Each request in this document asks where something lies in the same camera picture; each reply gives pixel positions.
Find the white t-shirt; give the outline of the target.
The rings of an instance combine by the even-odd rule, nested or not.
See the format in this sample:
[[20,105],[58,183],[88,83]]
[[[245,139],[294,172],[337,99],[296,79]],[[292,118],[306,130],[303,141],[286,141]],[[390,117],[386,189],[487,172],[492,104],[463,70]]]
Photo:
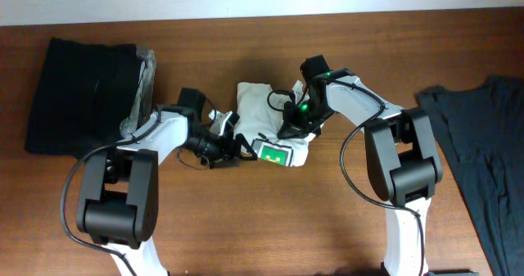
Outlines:
[[278,138],[283,125],[281,109],[291,98],[275,94],[269,84],[241,82],[237,85],[237,113],[240,116],[234,132],[242,134],[259,159],[286,167],[303,166],[314,139]]

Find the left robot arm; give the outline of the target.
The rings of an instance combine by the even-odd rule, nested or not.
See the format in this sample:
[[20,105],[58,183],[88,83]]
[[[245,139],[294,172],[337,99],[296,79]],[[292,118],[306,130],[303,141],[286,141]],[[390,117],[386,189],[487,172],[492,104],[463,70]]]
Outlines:
[[242,134],[233,132],[235,112],[212,112],[202,124],[208,100],[183,88],[174,105],[161,105],[127,138],[99,147],[77,162],[84,167],[76,225],[91,238],[80,245],[109,254],[123,275],[166,275],[153,236],[159,213],[159,174],[175,149],[193,152],[206,168],[254,161],[257,155]]

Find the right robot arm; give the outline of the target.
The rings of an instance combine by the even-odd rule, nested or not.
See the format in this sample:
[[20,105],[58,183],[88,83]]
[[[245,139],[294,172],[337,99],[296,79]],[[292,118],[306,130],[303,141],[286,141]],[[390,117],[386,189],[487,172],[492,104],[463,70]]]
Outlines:
[[307,58],[300,66],[305,81],[300,99],[286,102],[278,138],[319,134],[335,113],[364,134],[368,179],[376,196],[360,191],[348,171],[341,172],[353,191],[386,212],[387,275],[426,275],[426,218],[443,172],[428,115],[419,107],[405,109],[367,88],[355,72],[331,69],[324,57]]

